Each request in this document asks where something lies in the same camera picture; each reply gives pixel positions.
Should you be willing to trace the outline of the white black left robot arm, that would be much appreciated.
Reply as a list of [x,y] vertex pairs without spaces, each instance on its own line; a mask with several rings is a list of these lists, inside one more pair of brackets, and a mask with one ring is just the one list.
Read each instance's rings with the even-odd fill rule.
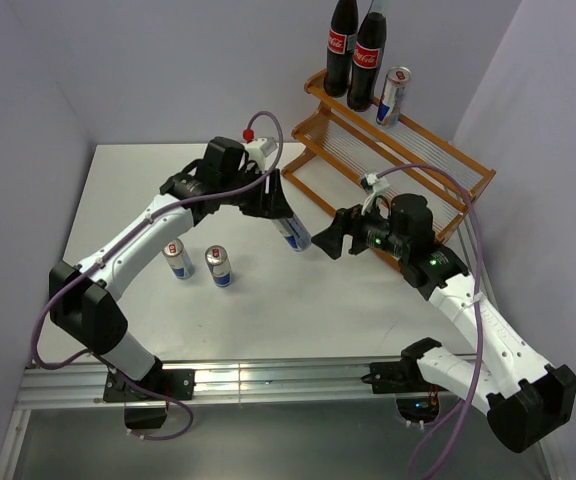
[[122,372],[138,398],[165,392],[161,361],[129,332],[118,302],[170,241],[223,205],[253,218],[290,217],[280,172],[266,164],[279,152],[270,137],[244,143],[213,138],[203,157],[169,177],[147,209],[113,240],[75,266],[60,262],[51,270],[51,321]]

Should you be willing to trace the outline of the cola glass bottle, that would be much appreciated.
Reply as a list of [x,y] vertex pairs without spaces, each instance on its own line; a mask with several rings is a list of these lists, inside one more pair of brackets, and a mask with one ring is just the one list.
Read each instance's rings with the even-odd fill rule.
[[386,5],[373,0],[359,27],[347,93],[347,106],[353,111],[364,112],[372,104],[387,38]]
[[335,6],[327,37],[327,62],[324,91],[331,97],[343,96],[349,87],[352,54],[358,31],[356,0],[339,0]]

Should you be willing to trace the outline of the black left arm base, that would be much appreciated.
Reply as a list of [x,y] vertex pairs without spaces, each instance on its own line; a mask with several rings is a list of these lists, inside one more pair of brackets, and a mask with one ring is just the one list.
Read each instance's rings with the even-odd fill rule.
[[192,399],[195,371],[164,369],[155,374],[153,381],[134,384],[136,387],[120,373],[109,371],[102,402],[123,406],[124,425],[131,432],[154,436],[169,419],[173,407]]

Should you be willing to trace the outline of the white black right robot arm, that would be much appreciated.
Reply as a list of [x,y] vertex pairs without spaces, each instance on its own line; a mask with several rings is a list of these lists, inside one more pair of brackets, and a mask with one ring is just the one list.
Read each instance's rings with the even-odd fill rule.
[[475,288],[475,277],[457,254],[438,242],[427,200],[416,194],[393,198],[388,216],[377,205],[337,210],[331,225],[312,238],[330,258],[368,248],[397,259],[404,280],[442,312],[473,348],[482,351],[482,371],[473,396],[497,439],[521,453],[572,415],[576,375],[553,366],[522,339]]

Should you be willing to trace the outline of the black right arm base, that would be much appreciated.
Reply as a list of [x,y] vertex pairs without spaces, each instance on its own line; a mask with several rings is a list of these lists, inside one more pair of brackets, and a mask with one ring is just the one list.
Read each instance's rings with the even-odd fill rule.
[[423,380],[411,360],[370,363],[361,382],[375,395],[393,395],[406,425],[423,427],[439,416],[440,388]]

